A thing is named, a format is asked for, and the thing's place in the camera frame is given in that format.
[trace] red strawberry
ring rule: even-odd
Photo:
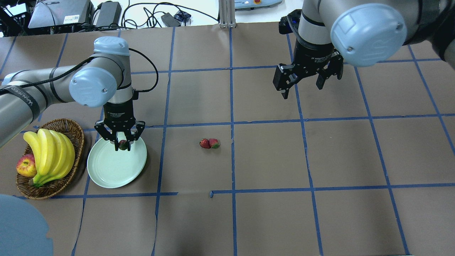
[[[219,148],[220,147],[220,143],[215,138],[209,139],[209,143],[210,143],[210,147],[211,148]]]
[[[203,138],[201,140],[201,142],[199,142],[199,145],[202,147],[202,148],[210,148],[210,143],[208,141],[208,139],[206,138]]]
[[[126,145],[128,142],[126,140],[121,140],[118,142],[118,148],[120,150],[126,150],[128,148],[128,146]]]

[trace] white label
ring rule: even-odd
[[[70,24],[70,23],[75,23],[79,20],[80,15],[68,15],[65,16],[65,19],[63,20],[63,24]]]

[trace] wicker basket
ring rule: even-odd
[[[19,173],[16,174],[17,189],[26,198],[34,200],[50,198],[60,193],[73,180],[84,148],[84,130],[82,130],[81,126],[73,120],[66,118],[54,119],[43,124],[40,128],[54,130],[66,135],[73,143],[76,156],[73,168],[64,178],[50,181],[39,188],[35,188],[28,184],[30,178],[24,177]],[[27,145],[24,155],[30,153],[32,153],[31,148]]]

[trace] plate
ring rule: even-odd
[[[117,134],[118,140],[125,139],[124,133]],[[147,148],[139,137],[131,144],[131,151],[115,151],[114,145],[102,138],[90,150],[87,171],[90,179],[100,187],[113,189],[132,182],[144,168]]]

